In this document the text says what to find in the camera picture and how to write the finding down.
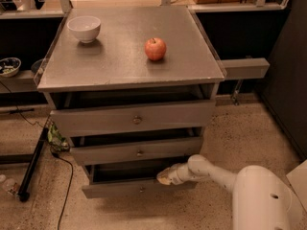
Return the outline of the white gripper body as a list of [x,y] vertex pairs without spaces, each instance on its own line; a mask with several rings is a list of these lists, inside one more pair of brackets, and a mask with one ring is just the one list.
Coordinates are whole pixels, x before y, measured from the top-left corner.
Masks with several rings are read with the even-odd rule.
[[195,175],[189,170],[187,163],[179,163],[169,168],[167,179],[170,184],[180,185],[192,181],[195,179]]

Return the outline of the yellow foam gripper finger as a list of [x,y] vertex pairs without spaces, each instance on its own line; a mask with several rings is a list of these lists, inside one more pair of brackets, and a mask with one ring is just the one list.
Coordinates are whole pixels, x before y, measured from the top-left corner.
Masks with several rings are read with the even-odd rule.
[[169,168],[163,170],[162,172],[159,172],[156,176],[156,180],[162,185],[171,185],[172,179],[170,178],[169,173]]

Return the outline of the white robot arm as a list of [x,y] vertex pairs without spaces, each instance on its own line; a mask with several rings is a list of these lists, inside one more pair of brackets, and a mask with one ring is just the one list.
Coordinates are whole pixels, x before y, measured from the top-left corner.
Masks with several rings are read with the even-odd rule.
[[180,185],[205,177],[232,193],[233,230],[293,230],[302,220],[303,207],[296,194],[261,166],[233,173],[195,154],[158,173],[156,179],[163,185]]

